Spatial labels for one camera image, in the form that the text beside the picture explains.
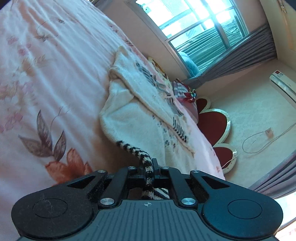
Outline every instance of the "triangular cutout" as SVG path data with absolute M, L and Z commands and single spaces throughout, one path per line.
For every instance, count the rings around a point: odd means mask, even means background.
M 219 181 L 216 181 L 215 179 L 212 179 L 208 176 L 202 176 L 202 178 L 207 182 L 207 184 L 210 185 L 213 189 L 222 189 L 222 188 L 229 188 L 228 185 L 221 183 Z
M 67 187 L 70 188 L 78 188 L 78 189 L 83 189 L 85 188 L 96 176 L 88 176 L 84 179 L 80 179 L 76 182 L 73 182 L 69 185 L 67 185 Z

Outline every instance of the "window frame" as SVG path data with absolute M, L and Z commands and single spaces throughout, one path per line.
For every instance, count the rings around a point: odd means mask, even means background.
M 140 5 L 138 5 L 136 3 L 136 0 L 126 0 L 125 3 L 134 11 L 134 13 L 136 13 L 138 15 L 138 17 L 140 19 L 142 19 L 142 21 L 152 30 L 152 32 L 154 32 L 154 34 L 160 39 L 162 44 L 167 48 L 167 50 L 171 53 L 173 58 L 179 64 L 179 66 L 181 67 L 184 74 L 188 78 L 191 78 L 193 76 L 190 76 L 190 73 L 189 73 L 189 71 L 188 71 L 188 69 L 186 67 L 186 64 L 185 64 L 183 58 L 179 55 L 178 51 L 171 44 L 172 40 L 174 40 L 175 38 L 179 37 L 180 35 L 184 34 L 185 32 L 189 31 L 190 29 L 193 29 L 194 27 L 196 27 L 198 25 L 203 25 L 203 23 L 206 20 L 211 19 L 213 21 L 213 23 L 214 23 L 214 27 L 216 28 L 217 32 L 219 33 L 219 35 L 220 35 L 220 37 L 222 39 L 222 42 L 223 42 L 225 48 L 226 49 L 230 48 L 231 46 L 230 46 L 228 37 L 226 36 L 226 33 L 225 33 L 223 27 L 221 26 L 221 24 L 218 22 L 218 20 L 216 18 L 216 15 L 218 15 L 221 12 L 229 11 L 229 10 L 232 10 L 232 9 L 234 9 L 236 15 L 238 16 L 238 18 L 236 20 L 237 20 L 238 27 L 239 27 L 243 37 L 247 36 L 249 34 L 249 31 L 248 31 L 248 28 L 247 28 L 247 26 L 246 26 L 246 24 L 244 22 L 244 19 L 243 19 L 242 15 L 241 15 L 236 3 L 234 2 L 234 0 L 229 0 L 231 2 L 231 4 L 232 4 L 232 7 L 224 9 L 223 11 L 220 11 L 220 12 L 218 12 L 216 14 L 212 11 L 212 9 L 210 8 L 210 6 L 206 2 L 206 0 L 200 0 L 201 3 L 204 5 L 204 7 L 207 9 L 207 11 L 209 12 L 210 15 L 205 19 L 197 21 L 196 23 L 192 24 L 191 26 L 188 26 L 184 30 L 182 30 L 182 31 L 178 32 L 177 34 L 175 34 L 174 36 L 171 36 L 170 38 L 167 38 L 167 36 L 162 32 L 162 29 L 164 29 L 165 27 L 167 27 L 167 26 L 171 25 L 172 23 L 178 21 L 181 17 L 187 16 L 190 13 L 195 13 L 195 11 L 194 11 L 193 7 L 191 6 L 191 4 L 187 0 L 184 0 L 184 1 L 188 5 L 189 9 L 182 12 L 182 13 L 180 13 L 179 15 L 175 16 L 173 21 L 172 21 L 172 19 L 170 19 L 169 21 L 165 22 L 161 26 L 156 25 L 156 23 L 143 10 L 143 8 L 141 8 Z

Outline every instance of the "silver screw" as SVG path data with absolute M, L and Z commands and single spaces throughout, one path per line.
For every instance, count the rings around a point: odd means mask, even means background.
M 181 203 L 183 203 L 184 205 L 193 205 L 195 203 L 195 200 L 193 198 L 187 197 L 183 198 L 181 200 Z
M 115 201 L 112 198 L 106 197 L 106 198 L 101 199 L 100 203 L 108 206 L 108 205 L 112 205 L 113 203 L 115 203 Z

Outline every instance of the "crosshair logo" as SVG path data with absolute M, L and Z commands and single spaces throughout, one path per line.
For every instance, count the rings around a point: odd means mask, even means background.
M 146 202 L 146 203 L 144 203 L 143 205 L 145 205 L 146 207 L 150 207 L 150 206 L 152 205 L 152 203 L 150 203 L 150 202 Z

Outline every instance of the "pink floral bedsheet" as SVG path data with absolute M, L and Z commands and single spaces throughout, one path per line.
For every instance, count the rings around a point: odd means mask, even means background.
M 125 34 L 86 0 L 13 0 L 0 10 L 0 240 L 18 238 L 10 212 L 22 196 L 96 169 L 138 164 L 103 135 L 98 120 L 121 45 L 157 76 Z M 182 171 L 224 178 L 194 121 L 192 129 L 196 154 Z

